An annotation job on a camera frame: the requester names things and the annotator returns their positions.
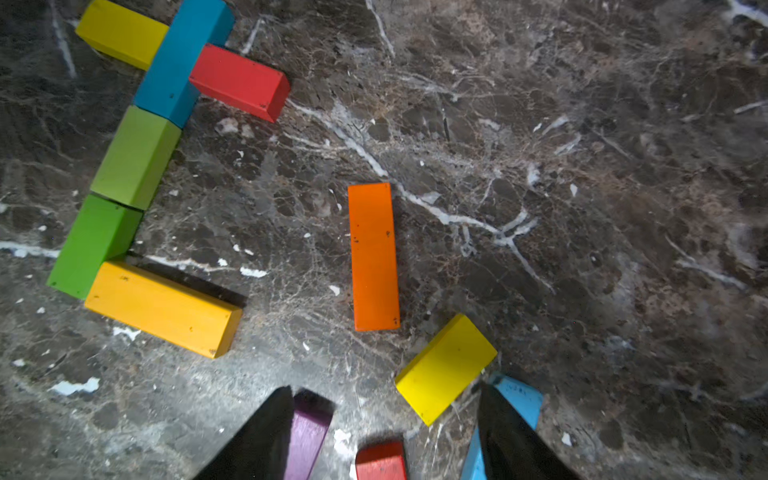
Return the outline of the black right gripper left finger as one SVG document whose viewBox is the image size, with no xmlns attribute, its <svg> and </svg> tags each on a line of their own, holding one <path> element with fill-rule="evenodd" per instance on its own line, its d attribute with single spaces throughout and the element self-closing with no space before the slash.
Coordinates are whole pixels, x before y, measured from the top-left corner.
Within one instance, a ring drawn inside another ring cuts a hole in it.
<svg viewBox="0 0 768 480">
<path fill-rule="evenodd" d="M 283 479 L 294 411 L 291 388 L 275 389 L 194 479 Z"/>
</svg>

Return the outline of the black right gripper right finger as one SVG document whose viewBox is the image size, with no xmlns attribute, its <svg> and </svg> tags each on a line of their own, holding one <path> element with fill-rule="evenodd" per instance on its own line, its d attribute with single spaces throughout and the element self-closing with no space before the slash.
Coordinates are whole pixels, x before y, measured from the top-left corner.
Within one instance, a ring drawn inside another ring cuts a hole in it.
<svg viewBox="0 0 768 480">
<path fill-rule="evenodd" d="M 479 383 L 478 390 L 477 422 L 488 479 L 580 479 L 493 385 Z"/>
</svg>

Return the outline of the long yellow block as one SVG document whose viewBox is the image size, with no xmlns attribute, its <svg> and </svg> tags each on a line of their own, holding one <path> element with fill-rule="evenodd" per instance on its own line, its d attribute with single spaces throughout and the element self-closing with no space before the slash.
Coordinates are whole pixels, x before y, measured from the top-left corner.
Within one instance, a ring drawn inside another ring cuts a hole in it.
<svg viewBox="0 0 768 480">
<path fill-rule="evenodd" d="M 84 305 L 211 359 L 229 351 L 243 313 L 240 307 L 117 260 L 101 265 Z"/>
</svg>

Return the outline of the orange block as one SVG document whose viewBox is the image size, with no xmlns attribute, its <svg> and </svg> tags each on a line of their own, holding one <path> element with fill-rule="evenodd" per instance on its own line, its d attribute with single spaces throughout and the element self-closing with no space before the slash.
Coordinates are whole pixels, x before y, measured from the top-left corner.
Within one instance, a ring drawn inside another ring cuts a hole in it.
<svg viewBox="0 0 768 480">
<path fill-rule="evenodd" d="M 354 328 L 400 327 L 400 305 L 391 185 L 348 188 Z"/>
</svg>

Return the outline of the green block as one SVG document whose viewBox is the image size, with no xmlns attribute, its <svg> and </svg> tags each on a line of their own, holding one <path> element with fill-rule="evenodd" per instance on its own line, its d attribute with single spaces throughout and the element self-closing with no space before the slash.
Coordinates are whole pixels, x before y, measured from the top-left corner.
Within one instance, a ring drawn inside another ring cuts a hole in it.
<svg viewBox="0 0 768 480">
<path fill-rule="evenodd" d="M 105 261 L 122 259 L 129 250 L 143 212 L 95 194 L 83 202 L 47 285 L 85 300 Z"/>
</svg>

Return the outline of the pale yellow block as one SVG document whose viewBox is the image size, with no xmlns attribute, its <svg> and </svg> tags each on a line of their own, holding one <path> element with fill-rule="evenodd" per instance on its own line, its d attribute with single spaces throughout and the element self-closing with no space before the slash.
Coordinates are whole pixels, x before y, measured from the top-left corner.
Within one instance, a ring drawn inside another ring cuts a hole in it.
<svg viewBox="0 0 768 480">
<path fill-rule="evenodd" d="M 175 150 L 181 130 L 168 119 L 130 106 L 91 184 L 91 191 L 145 211 Z"/>
</svg>

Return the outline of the red-orange block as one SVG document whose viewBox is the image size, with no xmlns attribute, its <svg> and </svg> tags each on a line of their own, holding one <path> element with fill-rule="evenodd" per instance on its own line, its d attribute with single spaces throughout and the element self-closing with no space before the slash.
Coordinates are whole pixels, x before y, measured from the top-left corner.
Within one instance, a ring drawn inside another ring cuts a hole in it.
<svg viewBox="0 0 768 480">
<path fill-rule="evenodd" d="M 283 72 L 212 44 L 203 48 L 189 81 L 202 94 L 271 123 L 291 90 Z"/>
</svg>

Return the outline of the teal block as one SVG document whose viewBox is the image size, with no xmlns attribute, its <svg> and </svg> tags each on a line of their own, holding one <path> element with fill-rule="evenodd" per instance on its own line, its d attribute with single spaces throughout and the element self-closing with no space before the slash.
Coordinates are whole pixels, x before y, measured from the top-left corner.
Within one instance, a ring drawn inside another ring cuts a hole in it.
<svg viewBox="0 0 768 480">
<path fill-rule="evenodd" d="M 200 95 L 189 76 L 203 48 L 208 44 L 224 46 L 234 23 L 232 11 L 221 0 L 183 1 L 134 104 L 184 128 Z"/>
</svg>

